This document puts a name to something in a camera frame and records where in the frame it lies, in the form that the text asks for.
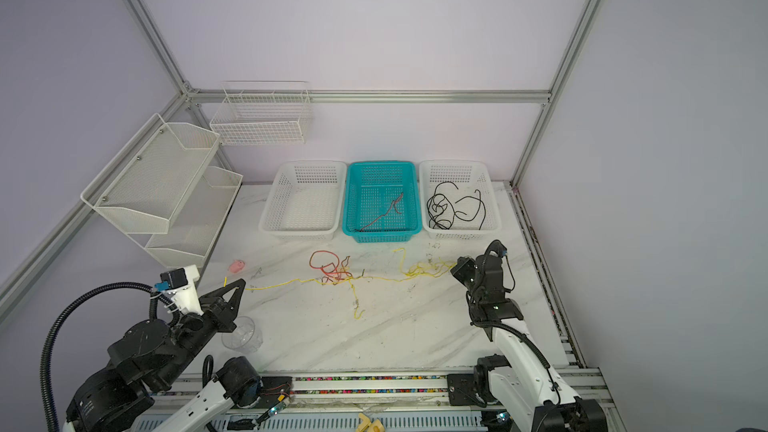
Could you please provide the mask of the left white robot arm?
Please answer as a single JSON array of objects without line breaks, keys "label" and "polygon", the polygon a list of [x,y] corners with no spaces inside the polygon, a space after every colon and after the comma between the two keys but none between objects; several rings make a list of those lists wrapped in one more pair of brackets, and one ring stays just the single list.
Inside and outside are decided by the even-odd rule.
[{"label": "left white robot arm", "polygon": [[[193,286],[179,269],[164,272],[160,283],[113,282],[96,287],[70,303],[55,319],[42,348],[40,390],[46,426],[50,431],[125,431],[166,392],[218,333],[236,329],[243,279],[199,297],[199,308],[183,309],[181,285]],[[51,360],[56,339],[69,316],[88,300],[112,290],[149,294],[149,316],[132,326],[109,349],[107,365],[92,374],[76,391],[59,422]]]}]

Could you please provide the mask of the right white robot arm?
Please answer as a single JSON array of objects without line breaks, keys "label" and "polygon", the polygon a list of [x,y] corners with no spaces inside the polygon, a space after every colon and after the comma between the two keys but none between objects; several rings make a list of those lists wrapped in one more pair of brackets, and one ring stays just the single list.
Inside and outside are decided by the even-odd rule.
[{"label": "right white robot arm", "polygon": [[521,431],[607,431],[595,399],[581,396],[535,343],[521,307],[505,285],[512,278],[507,248],[498,239],[484,253],[460,257],[450,270],[465,289],[470,325],[498,352],[477,359],[470,374],[447,376],[452,406],[498,405]]}]

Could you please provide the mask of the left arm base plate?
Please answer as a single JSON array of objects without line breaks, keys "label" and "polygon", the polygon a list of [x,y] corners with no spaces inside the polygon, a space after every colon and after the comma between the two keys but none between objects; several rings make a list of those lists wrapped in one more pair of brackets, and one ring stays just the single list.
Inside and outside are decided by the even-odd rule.
[{"label": "left arm base plate", "polygon": [[266,376],[259,379],[220,379],[214,377],[211,384],[221,385],[222,396],[230,399],[232,408],[268,409],[277,404],[281,394],[287,395],[293,384],[289,376]]}]

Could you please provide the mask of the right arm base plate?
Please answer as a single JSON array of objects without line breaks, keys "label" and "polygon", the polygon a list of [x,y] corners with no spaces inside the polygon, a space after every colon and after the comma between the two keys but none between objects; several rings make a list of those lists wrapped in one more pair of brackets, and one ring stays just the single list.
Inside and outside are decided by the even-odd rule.
[{"label": "right arm base plate", "polygon": [[511,367],[496,368],[474,374],[449,374],[447,388],[452,406],[504,406],[514,408],[528,404],[521,392],[521,383]]}]

